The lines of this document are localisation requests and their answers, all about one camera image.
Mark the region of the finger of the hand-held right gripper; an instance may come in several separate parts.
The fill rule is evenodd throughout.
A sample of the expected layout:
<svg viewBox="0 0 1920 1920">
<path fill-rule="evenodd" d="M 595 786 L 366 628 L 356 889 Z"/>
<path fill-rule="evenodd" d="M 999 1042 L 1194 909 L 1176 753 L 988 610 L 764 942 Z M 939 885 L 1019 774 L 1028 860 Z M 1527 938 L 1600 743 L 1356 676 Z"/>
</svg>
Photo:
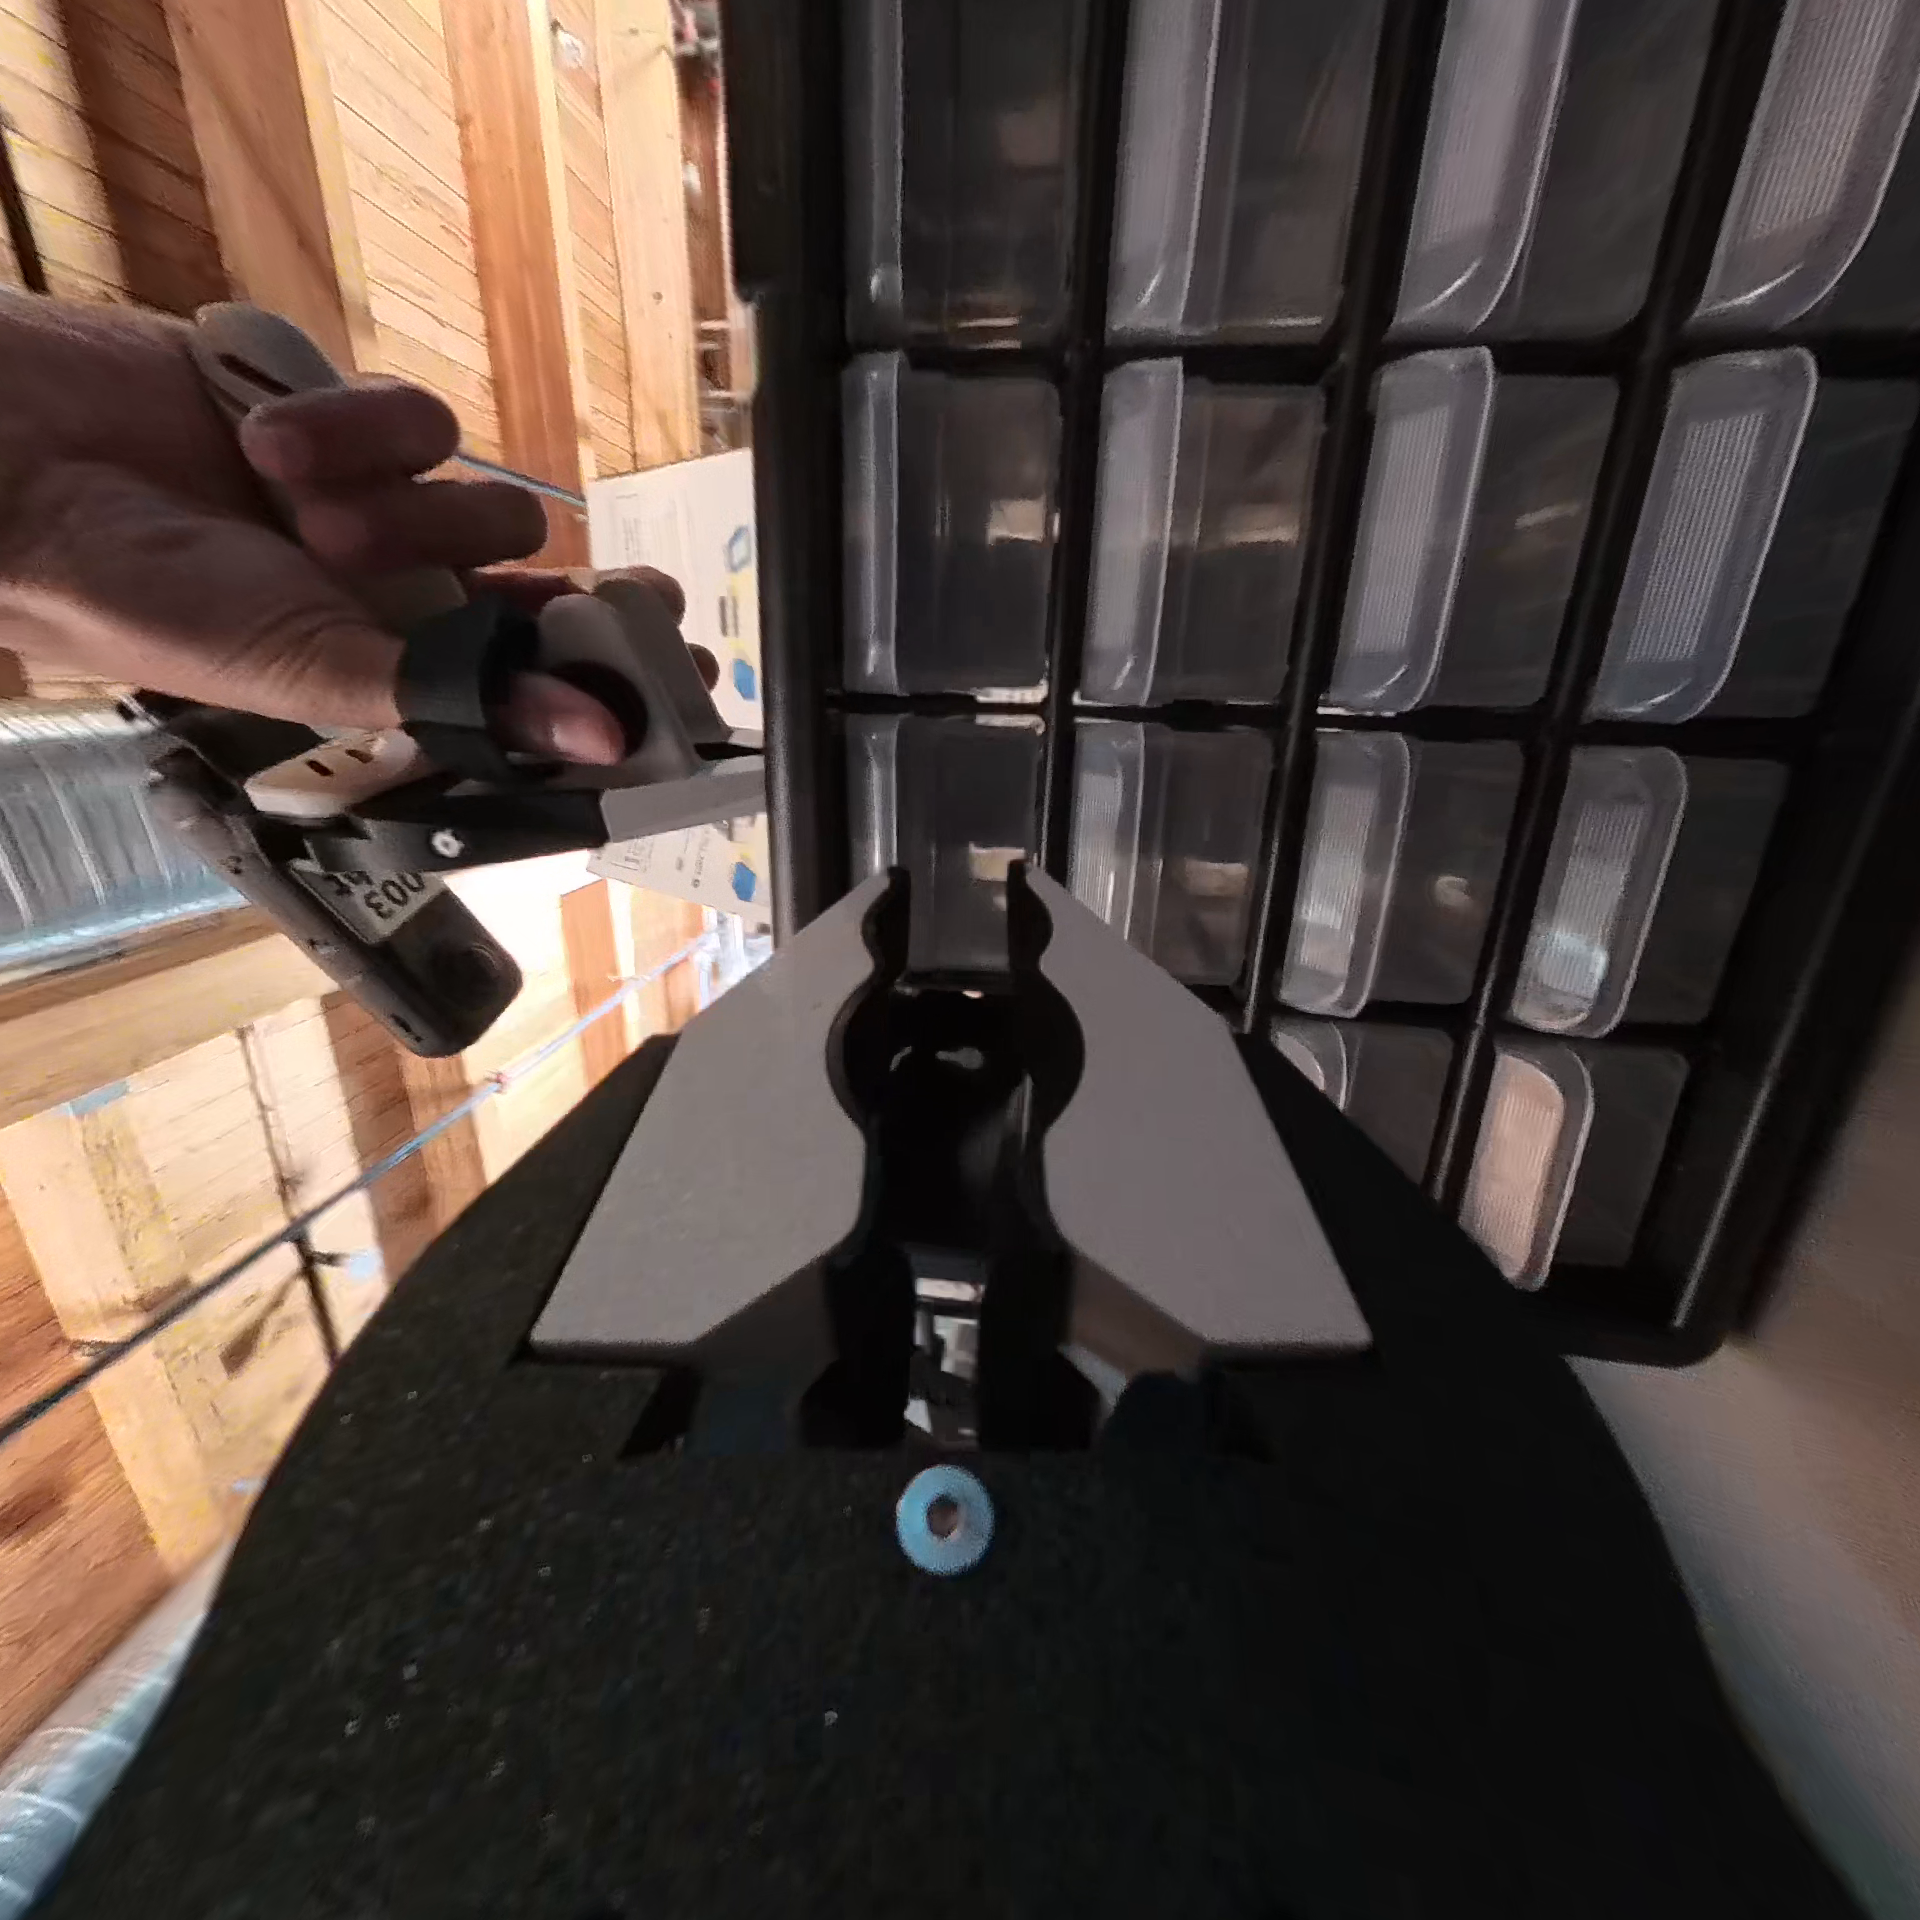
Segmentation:
<svg viewBox="0 0 1920 1920">
<path fill-rule="evenodd" d="M 766 810 L 766 762 L 760 754 L 702 759 L 681 777 L 609 786 L 599 805 L 603 845 L 748 821 Z"/>
</svg>

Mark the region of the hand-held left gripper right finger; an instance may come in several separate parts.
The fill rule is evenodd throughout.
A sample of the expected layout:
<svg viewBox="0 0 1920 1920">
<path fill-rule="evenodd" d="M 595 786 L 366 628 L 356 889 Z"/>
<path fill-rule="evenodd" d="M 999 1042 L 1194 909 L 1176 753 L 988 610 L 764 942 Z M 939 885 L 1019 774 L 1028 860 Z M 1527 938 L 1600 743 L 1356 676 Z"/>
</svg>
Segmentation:
<svg viewBox="0 0 1920 1920">
<path fill-rule="evenodd" d="M 1096 1370 L 1370 1354 L 1223 1014 L 1042 871 L 1016 865 L 1006 906 L 1066 1351 Z"/>
</svg>

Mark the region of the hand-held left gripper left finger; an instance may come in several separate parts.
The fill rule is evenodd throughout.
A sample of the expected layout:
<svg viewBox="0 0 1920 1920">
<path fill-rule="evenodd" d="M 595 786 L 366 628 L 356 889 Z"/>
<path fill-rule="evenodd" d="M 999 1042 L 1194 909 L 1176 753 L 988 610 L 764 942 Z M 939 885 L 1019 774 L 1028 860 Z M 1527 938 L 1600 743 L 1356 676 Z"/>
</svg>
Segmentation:
<svg viewBox="0 0 1920 1920">
<path fill-rule="evenodd" d="M 908 878 L 858 885 L 681 1028 L 535 1325 L 534 1354 L 825 1370 L 827 1261 L 870 1143 L 848 1021 L 898 973 Z"/>
</svg>

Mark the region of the person's right hand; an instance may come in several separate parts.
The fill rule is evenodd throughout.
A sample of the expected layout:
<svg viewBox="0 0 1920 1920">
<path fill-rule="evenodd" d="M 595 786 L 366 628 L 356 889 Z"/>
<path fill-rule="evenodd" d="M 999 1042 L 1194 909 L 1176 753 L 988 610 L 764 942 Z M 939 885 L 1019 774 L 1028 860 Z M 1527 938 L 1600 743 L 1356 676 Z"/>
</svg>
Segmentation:
<svg viewBox="0 0 1920 1920">
<path fill-rule="evenodd" d="M 450 569 L 529 610 L 586 588 L 524 564 L 537 495 L 440 478 L 459 444 L 442 398 L 385 375 L 230 423 L 184 319 L 4 291 L 4 646 L 315 732 L 396 730 L 400 638 L 369 585 Z"/>
</svg>

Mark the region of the white instruction poster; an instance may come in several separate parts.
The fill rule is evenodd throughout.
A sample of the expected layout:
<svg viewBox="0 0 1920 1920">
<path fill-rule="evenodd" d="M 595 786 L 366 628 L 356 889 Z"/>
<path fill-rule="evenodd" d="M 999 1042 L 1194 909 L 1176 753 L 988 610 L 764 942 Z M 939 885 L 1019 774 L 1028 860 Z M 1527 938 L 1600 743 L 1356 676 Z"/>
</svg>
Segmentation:
<svg viewBox="0 0 1920 1920">
<path fill-rule="evenodd" d="M 737 732 L 764 724 L 760 538 L 748 447 L 705 455 L 588 486 L 596 569 L 649 567 L 686 596 L 681 631 L 718 663 L 715 708 Z M 775 917 L 764 813 L 619 844 L 588 874 L 673 895 L 769 933 Z"/>
</svg>

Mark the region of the silver ribbed duct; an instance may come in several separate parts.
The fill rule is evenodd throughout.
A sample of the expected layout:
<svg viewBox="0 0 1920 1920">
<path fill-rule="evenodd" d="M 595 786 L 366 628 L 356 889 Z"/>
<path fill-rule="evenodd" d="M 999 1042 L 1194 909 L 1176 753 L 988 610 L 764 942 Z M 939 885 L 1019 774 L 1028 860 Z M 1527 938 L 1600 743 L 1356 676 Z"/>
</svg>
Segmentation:
<svg viewBox="0 0 1920 1920">
<path fill-rule="evenodd" d="M 154 817 L 151 739 L 118 702 L 4 702 L 4 985 L 242 906 Z"/>
</svg>

